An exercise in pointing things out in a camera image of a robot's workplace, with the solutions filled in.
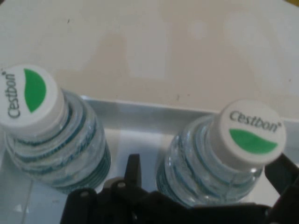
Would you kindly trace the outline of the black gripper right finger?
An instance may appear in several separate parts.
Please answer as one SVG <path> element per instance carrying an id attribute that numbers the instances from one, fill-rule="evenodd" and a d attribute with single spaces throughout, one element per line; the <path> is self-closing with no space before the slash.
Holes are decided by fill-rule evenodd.
<path id="1" fill-rule="evenodd" d="M 299 222 L 299 168 L 284 154 L 265 167 L 265 176 L 279 197 L 268 210 L 266 224 Z"/>

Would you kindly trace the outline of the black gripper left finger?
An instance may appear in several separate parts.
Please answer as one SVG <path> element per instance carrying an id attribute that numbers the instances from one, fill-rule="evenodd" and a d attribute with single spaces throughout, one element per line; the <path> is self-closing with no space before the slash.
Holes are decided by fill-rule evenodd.
<path id="1" fill-rule="evenodd" d="M 149 193 L 141 188 L 139 154 L 131 154 L 124 177 L 106 181 L 97 193 L 92 188 L 77 189 L 66 200 L 67 224 L 133 224 L 134 207 Z"/>

